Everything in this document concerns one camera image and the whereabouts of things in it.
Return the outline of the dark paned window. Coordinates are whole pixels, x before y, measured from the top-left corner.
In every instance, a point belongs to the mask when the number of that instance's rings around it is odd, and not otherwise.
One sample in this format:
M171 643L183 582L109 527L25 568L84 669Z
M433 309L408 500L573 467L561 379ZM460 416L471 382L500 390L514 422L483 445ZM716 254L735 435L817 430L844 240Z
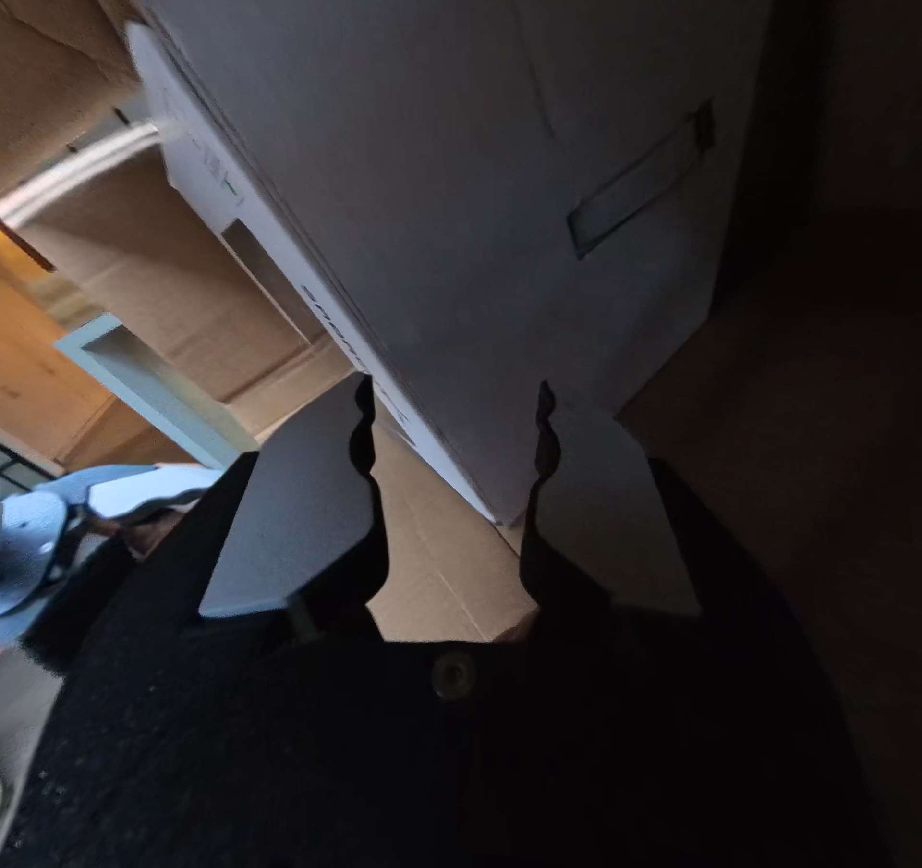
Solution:
M57 476L21 456L15 449L1 445L1 499L33 492L57 480Z

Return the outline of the large white black product box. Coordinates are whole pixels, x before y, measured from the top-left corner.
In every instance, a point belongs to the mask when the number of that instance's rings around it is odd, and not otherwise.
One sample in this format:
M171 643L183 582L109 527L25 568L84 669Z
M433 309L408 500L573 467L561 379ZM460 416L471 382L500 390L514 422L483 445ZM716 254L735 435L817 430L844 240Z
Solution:
M773 0L132 2L174 187L491 521L541 382L615 413L707 317Z

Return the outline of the wooden cabinet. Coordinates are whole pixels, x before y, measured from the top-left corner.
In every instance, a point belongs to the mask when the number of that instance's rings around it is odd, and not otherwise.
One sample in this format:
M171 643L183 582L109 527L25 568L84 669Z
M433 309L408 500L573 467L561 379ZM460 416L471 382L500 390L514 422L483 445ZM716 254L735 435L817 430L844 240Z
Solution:
M191 458L55 348L101 310L61 273L1 239L1 425L63 468Z

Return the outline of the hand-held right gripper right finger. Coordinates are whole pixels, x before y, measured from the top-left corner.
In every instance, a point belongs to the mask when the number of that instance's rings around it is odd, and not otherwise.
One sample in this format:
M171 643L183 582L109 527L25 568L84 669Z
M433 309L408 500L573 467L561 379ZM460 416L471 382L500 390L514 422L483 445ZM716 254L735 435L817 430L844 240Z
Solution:
M538 608L699 619L701 604L640 443L611 414L555 393L548 381L538 389L536 435L520 579Z

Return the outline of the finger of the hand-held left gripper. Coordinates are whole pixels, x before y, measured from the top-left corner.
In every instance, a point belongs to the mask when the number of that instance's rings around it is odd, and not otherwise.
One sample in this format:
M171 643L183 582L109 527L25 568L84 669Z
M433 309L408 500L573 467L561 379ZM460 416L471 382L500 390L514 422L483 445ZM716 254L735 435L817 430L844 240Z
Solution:
M30 493L51 493L66 505L85 505L93 486L134 477L153 470L152 465L106 464L78 470L35 485Z
M210 469L155 469L88 488L88 511L117 523L143 521L159 511L200 499L223 475Z

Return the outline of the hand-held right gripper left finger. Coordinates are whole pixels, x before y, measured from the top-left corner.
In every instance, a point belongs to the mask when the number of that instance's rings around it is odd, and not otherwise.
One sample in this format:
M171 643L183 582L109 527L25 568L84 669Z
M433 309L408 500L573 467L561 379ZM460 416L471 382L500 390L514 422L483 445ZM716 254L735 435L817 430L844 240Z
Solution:
M389 551L375 466L373 379L352 374L261 447L200 617L283 612L299 639L382 639L368 607Z

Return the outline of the grey table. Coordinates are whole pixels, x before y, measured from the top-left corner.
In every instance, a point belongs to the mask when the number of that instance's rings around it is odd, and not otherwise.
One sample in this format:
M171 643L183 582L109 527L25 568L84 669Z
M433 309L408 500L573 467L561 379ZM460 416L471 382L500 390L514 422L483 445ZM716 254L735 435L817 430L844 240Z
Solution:
M260 448L228 408L110 313L53 346L205 467L227 469L242 454Z

